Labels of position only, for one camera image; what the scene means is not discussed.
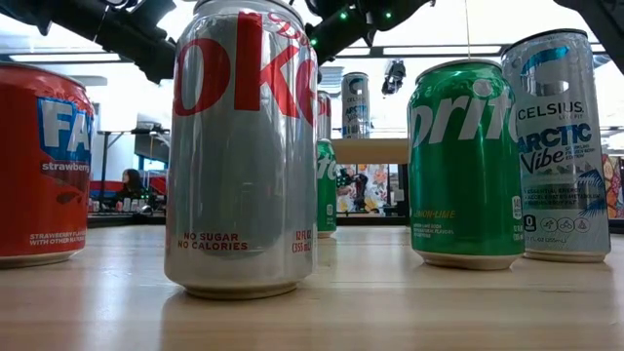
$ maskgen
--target sprite logo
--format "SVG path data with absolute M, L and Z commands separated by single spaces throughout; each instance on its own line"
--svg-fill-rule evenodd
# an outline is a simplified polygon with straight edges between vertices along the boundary
M 492 98 L 494 89 L 491 82 L 487 79 L 478 79 L 473 83 L 472 91 L 473 97 L 461 96 L 441 99 L 435 120 L 430 106 L 420 105 L 413 108 L 410 112 L 411 125 L 409 126 L 413 140 L 411 147 L 418 146 L 427 136 L 429 136 L 430 144 L 442 142 L 450 115 L 456 109 L 465 111 L 463 125 L 457 139 L 471 140 L 475 137 L 486 107 L 493 107 L 486 138 L 499 139 L 505 118 L 515 116 L 515 113 L 511 111 L 513 101 L 510 98 L 509 88 L 505 87 L 499 96 Z M 416 130 L 417 120 L 420 120 L 418 131 Z M 515 122 L 509 121 L 508 130 L 511 138 L 518 141 Z
M 317 160 L 318 169 L 316 173 L 317 179 L 323 179 L 325 177 L 330 180 L 335 179 L 335 160 L 330 159 L 330 155 L 325 154 L 322 155 L 319 160 Z

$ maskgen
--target person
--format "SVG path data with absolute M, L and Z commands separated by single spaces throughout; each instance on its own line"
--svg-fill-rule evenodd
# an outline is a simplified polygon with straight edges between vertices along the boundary
M 139 199 L 144 192 L 140 174 L 135 169 L 127 169 L 122 175 L 124 186 L 117 192 L 117 199 L 123 201 L 125 198 Z

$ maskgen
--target shelf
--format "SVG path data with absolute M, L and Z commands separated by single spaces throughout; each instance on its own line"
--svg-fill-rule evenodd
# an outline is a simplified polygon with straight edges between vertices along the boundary
M 397 164 L 408 162 L 409 143 L 406 138 L 333 139 L 335 158 L 339 164 Z

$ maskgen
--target celsius can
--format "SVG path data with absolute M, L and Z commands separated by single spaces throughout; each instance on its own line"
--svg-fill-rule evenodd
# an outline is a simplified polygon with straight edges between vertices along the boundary
M 369 76 L 352 72 L 342 77 L 342 137 L 371 137 Z
M 587 34 L 536 34 L 503 53 L 518 120 L 526 253 L 600 262 L 610 251 L 592 50 Z
M 332 98 L 324 91 L 319 91 L 319 117 L 316 120 L 316 138 L 332 138 Z
M 286 293 L 316 254 L 317 61 L 282 1 L 199 1 L 177 43 L 165 273 L 208 298 Z
M 319 238 L 329 238 L 336 223 L 335 154 L 328 139 L 318 140 L 317 145 L 317 226 Z
M 435 265 L 506 269 L 525 248 L 514 96 L 500 66 L 444 63 L 409 101 L 411 245 Z
M 85 247 L 93 106 L 77 81 L 6 62 L 0 101 L 0 267 L 66 260 Z

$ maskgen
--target silver can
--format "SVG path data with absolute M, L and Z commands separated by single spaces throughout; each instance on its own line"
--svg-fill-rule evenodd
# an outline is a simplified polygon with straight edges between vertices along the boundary
M 362 72 L 342 77 L 342 137 L 371 137 L 369 76 Z
M 327 92 L 319 91 L 319 117 L 316 120 L 316 139 L 332 138 L 332 98 Z
M 592 49 L 576 29 L 503 53 L 516 95 L 525 256 L 598 262 L 610 251 Z
M 286 293 L 316 255 L 317 60 L 282 1 L 200 1 L 177 44 L 165 273 L 208 298 Z

